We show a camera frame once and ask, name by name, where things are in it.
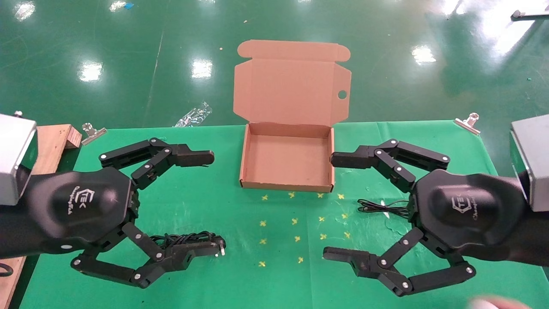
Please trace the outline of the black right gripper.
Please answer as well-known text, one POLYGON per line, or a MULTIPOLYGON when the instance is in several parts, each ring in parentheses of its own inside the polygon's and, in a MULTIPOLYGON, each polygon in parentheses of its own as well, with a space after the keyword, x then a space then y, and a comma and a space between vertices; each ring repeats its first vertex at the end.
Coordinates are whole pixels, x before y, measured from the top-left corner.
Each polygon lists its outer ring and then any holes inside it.
POLYGON ((548 212, 535 212, 516 177, 445 171, 449 156, 389 139, 354 152, 333 152, 333 167, 374 168, 403 193, 410 192, 410 223, 415 226, 384 254, 325 247, 323 258, 345 262, 355 275, 376 279, 395 296, 425 293, 461 284, 476 274, 463 256, 548 266, 548 212), (416 177, 402 164, 428 171, 416 177), (406 277, 395 264, 420 241, 449 267, 406 277))

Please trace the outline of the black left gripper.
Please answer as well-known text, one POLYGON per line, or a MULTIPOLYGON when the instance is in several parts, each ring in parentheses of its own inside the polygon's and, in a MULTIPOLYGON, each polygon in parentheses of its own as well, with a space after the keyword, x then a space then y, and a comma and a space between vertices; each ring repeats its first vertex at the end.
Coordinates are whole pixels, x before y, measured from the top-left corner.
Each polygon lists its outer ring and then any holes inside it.
POLYGON ((144 190, 172 166, 207 167, 214 162, 212 151, 152 138, 99 160, 103 169, 94 172, 33 175, 15 206, 1 206, 2 259, 84 250, 71 261, 77 272, 146 289, 166 273, 186 270, 193 258, 220 255, 215 233, 147 236, 132 223, 139 215, 135 188, 144 190), (131 180, 119 171, 139 163, 131 180), (134 270, 97 260, 124 237, 149 257, 143 266, 134 270))

